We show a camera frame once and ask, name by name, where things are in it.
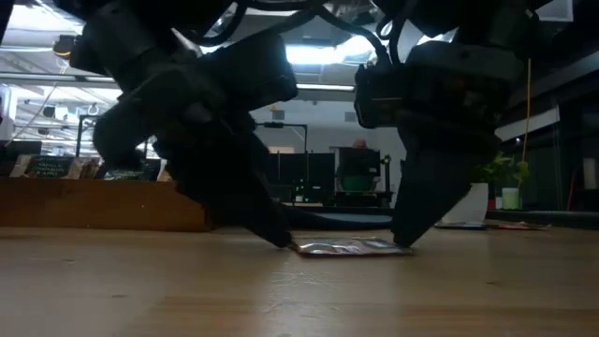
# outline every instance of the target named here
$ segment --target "ceiling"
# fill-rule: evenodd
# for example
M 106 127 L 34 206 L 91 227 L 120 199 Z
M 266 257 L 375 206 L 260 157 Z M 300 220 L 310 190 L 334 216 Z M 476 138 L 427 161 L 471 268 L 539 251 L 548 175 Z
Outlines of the ceiling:
M 5 38 L 0 47 L 0 72 L 42 73 L 58 74 L 64 71 L 71 75 L 90 75 L 89 73 L 66 67 L 66 64 L 57 58 L 50 48 L 60 35 L 76 35 L 80 32 L 83 22 L 69 16 L 67 13 L 56 8 L 51 0 L 18 0 L 21 5 L 15 6 L 13 15 L 8 23 Z M 351 17 L 352 9 L 368 6 L 368 1 L 342 1 L 340 8 L 344 15 Z M 571 1 L 555 0 L 553 3 L 541 9 L 539 12 L 545 18 L 553 21 L 570 21 L 572 10 L 569 6 Z M 237 33 L 232 40 L 238 40 L 264 27 L 270 26 L 285 18 L 288 13 L 264 13 L 251 11 L 241 22 Z M 561 24 L 554 24 L 551 34 L 562 29 Z M 423 37 L 423 34 L 408 22 L 400 39 L 400 57 L 405 59 L 411 48 Z M 308 24 L 285 34 L 287 44 L 324 44 L 337 45 L 346 41 L 349 35 L 319 18 Z M 294 65 L 298 83 L 328 84 L 328 85 L 354 85 L 354 75 L 357 66 L 368 60 L 370 55 L 366 52 L 351 60 L 330 65 Z M 18 93 L 20 99 L 17 114 L 17 131 L 31 122 L 32 117 L 38 112 L 39 105 L 43 103 L 47 94 L 52 90 L 51 82 L 46 85 L 11 84 Z M 67 107 L 73 113 L 99 109 L 99 112 L 107 110 L 115 103 L 120 94 L 117 89 L 99 88 L 56 88 L 48 101 L 49 105 Z M 310 100 L 337 100 L 334 93 L 311 93 Z M 344 95 L 346 100 L 353 100 L 351 95 Z M 37 117 L 32 127 L 26 129 L 21 138 L 27 139 L 51 139 L 65 140 L 64 146 L 71 151 L 73 139 L 77 137 L 78 119 L 67 118 L 58 120 L 44 116 Z M 44 129 L 44 136 L 37 130 Z M 83 134 L 85 152 L 92 152 L 91 129 Z

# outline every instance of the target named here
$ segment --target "wooden table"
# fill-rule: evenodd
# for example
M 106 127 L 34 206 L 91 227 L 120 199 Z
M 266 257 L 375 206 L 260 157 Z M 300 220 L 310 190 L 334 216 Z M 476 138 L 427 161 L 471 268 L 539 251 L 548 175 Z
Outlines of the wooden table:
M 417 248 L 304 259 L 238 230 L 0 228 L 0 336 L 599 336 L 599 232 L 433 229 Z

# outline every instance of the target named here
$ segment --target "person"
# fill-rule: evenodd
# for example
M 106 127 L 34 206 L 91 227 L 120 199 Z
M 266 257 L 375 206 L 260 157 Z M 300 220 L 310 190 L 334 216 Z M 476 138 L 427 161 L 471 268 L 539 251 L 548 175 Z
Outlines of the person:
M 354 149 L 368 149 L 366 139 L 357 138 L 352 146 Z M 350 175 L 345 172 L 348 171 L 347 164 L 340 164 L 337 167 L 335 183 L 337 191 L 348 191 L 348 192 L 372 192 L 378 182 L 379 177 L 371 175 Z

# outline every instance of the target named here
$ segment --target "wall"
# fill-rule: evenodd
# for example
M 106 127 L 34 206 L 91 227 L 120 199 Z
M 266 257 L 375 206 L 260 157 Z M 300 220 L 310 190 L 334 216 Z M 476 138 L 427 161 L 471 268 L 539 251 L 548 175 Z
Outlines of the wall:
M 272 107 L 266 107 L 252 112 L 259 123 L 273 122 Z M 353 112 L 351 102 L 310 102 L 290 101 L 278 103 L 274 106 L 277 110 L 285 111 L 286 124 L 308 125 L 308 151 L 315 153 L 328 153 L 331 147 L 351 146 L 356 138 L 366 139 L 368 146 L 379 150 L 381 155 L 391 156 L 390 180 L 393 191 L 397 191 L 401 178 L 400 161 L 405 158 L 405 149 L 395 128 L 369 130 L 359 126 L 358 123 L 345 121 L 345 113 Z M 259 127 L 257 135 L 267 146 L 291 146 L 296 153 L 304 150 L 303 129 L 301 127 L 286 127 L 284 129 L 268 129 Z M 385 177 L 381 177 L 378 190 L 384 190 Z

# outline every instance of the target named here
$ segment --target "cable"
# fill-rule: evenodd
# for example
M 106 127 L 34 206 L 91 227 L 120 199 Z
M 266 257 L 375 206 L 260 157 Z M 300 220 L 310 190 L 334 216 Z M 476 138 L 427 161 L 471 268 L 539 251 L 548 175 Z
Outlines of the cable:
M 264 1 L 251 1 L 249 4 L 250 8 L 264 10 L 264 11 L 293 11 L 293 10 L 306 10 L 313 5 L 314 1 L 293 1 L 283 3 L 272 3 Z
M 351 23 L 338 19 L 324 6 L 317 7 L 315 9 L 315 12 L 316 15 L 318 15 L 324 21 L 330 23 L 331 25 L 339 29 L 343 29 L 344 31 L 347 31 L 355 35 L 366 37 L 366 39 L 373 45 L 374 51 L 376 52 L 376 56 L 378 57 L 378 61 L 387 63 L 389 62 L 387 49 L 385 48 L 385 46 L 383 46 L 381 40 L 378 39 L 378 37 L 376 37 L 375 34 L 373 34 L 373 32 L 369 31 L 368 29 L 358 27 Z
M 274 34 L 282 34 L 286 33 L 292 29 L 298 28 L 299 26 L 310 22 L 313 18 L 316 17 L 313 9 L 307 9 L 303 11 L 298 11 L 288 16 L 283 22 L 279 22 L 274 24 L 273 26 L 263 30 L 259 34 L 263 33 L 274 33 Z
M 526 128 L 524 129 L 524 146 L 522 148 L 522 162 L 526 161 L 526 148 L 528 145 L 528 129 L 531 122 L 531 98 L 533 89 L 533 60 L 528 59 L 528 75 L 526 82 Z M 522 185 L 522 180 L 518 182 L 518 188 Z
M 393 27 L 391 28 L 391 33 L 389 33 L 389 56 L 391 57 L 391 63 L 393 65 L 399 65 L 402 60 L 400 60 L 400 52 L 399 52 L 399 44 L 400 44 L 400 35 L 402 34 L 402 30 L 397 28 L 398 26 L 393 22 Z
M 245 12 L 247 11 L 247 3 L 248 0 L 242 0 L 237 2 L 237 8 L 235 8 L 235 14 L 233 14 L 233 18 L 225 27 L 225 30 L 223 30 L 221 34 L 215 37 L 200 36 L 198 33 L 191 29 L 179 29 L 179 32 L 184 37 L 186 37 L 187 39 L 199 46 L 215 47 L 221 45 L 225 43 L 228 39 L 230 39 L 233 36 L 233 33 L 235 33 L 235 30 L 237 30 L 237 27 L 239 27 L 241 21 L 243 20 L 243 17 L 245 16 Z

